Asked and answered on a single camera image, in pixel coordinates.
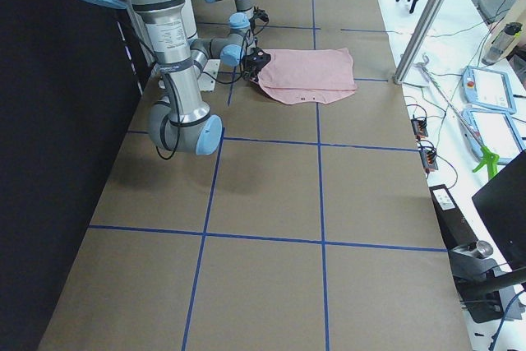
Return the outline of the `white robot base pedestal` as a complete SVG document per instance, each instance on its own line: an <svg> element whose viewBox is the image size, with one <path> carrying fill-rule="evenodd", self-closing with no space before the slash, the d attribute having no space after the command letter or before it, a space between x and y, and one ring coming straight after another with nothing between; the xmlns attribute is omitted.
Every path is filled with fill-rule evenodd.
<svg viewBox="0 0 526 351"><path fill-rule="evenodd" d="M191 0L163 0L150 13L147 30L156 53L159 87L183 98L198 95L211 53L199 39Z"/></svg>

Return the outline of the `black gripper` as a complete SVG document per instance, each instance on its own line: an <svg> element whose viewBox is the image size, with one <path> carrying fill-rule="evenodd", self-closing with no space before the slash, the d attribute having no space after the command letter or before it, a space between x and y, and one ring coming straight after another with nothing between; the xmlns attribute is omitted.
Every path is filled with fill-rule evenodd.
<svg viewBox="0 0 526 351"><path fill-rule="evenodd" d="M245 81L259 81L259 61L257 59L246 58L243 61L242 75Z"/></svg>

